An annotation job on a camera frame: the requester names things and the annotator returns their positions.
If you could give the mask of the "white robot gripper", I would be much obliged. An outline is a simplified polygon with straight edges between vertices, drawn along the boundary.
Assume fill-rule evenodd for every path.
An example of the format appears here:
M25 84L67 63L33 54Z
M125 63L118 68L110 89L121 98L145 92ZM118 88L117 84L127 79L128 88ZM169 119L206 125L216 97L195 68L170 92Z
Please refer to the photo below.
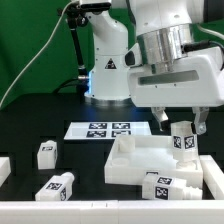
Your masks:
M176 60L173 71L153 75L148 66L131 68L128 84L137 107L152 107L161 131L169 129L165 107L193 107L198 135L207 131L208 107L224 104L224 69L219 47L190 52Z

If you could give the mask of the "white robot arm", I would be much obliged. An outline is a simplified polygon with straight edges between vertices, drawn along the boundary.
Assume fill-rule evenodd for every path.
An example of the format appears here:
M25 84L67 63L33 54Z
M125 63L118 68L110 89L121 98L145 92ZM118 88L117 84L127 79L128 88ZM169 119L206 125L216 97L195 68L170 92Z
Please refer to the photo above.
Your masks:
M132 100L159 126L167 107L190 107L206 132L211 107L224 104L224 48L196 42L191 26L206 20L208 0L79 0L94 36L91 101Z

